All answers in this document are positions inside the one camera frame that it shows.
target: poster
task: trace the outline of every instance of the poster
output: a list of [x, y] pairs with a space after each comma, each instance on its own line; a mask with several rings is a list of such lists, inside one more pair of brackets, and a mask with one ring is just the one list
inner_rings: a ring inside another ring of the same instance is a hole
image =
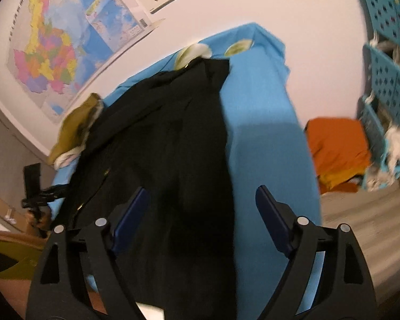
[[53, 122], [153, 26], [135, 0], [21, 0], [7, 67]]

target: white wall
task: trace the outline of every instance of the white wall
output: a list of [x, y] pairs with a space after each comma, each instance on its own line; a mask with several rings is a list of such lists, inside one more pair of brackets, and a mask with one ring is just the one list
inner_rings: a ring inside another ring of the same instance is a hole
[[21, 200], [25, 198], [22, 169], [26, 165], [40, 162], [42, 189], [52, 184], [55, 171], [40, 161], [0, 121], [0, 199], [20, 213], [25, 213]]
[[[5, 67], [9, 26], [19, 0], [0, 4], [0, 109], [45, 154], [58, 125], [42, 116]], [[176, 0], [152, 16], [158, 29], [121, 56], [89, 92], [107, 95], [127, 77], [180, 48], [231, 27], [257, 22], [287, 47], [287, 90], [302, 124], [316, 116], [354, 117], [364, 89], [366, 26], [359, 0]]]

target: floor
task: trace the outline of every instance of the floor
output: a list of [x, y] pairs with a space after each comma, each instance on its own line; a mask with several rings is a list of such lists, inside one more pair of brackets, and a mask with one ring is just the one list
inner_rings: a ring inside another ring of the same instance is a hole
[[21, 200], [25, 197], [22, 170], [37, 162], [42, 163], [42, 187], [48, 187], [54, 178], [54, 169], [37, 158], [0, 122], [0, 198], [21, 213]]
[[323, 226], [349, 224], [365, 255], [377, 300], [400, 290], [400, 187], [321, 198]]

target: blue blanket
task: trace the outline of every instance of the blue blanket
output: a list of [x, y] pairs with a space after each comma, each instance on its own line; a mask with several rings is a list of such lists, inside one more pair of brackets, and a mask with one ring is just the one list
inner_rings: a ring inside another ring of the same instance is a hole
[[[289, 69], [285, 46], [257, 24], [247, 24], [207, 38], [213, 58], [240, 40], [252, 40], [247, 51], [230, 57], [230, 75], [221, 90], [228, 130], [227, 158], [235, 201], [235, 263], [238, 319], [256, 319], [271, 298], [287, 265], [262, 222], [255, 191], [266, 185], [296, 215], [321, 224], [319, 192], [304, 132], [286, 93]], [[174, 69], [177, 53], [127, 79], [104, 99], [113, 104], [126, 90], [159, 71]], [[65, 184], [77, 162], [61, 169], [54, 184]], [[62, 201], [50, 204], [54, 215]], [[310, 308], [321, 273], [316, 264], [300, 311]]]

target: map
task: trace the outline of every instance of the map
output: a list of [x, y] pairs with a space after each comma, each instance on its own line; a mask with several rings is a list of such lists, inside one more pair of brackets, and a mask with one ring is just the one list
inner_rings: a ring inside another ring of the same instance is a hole
[[94, 74], [145, 34], [146, 20], [136, 19], [122, 0], [21, 0], [7, 67], [58, 121]]

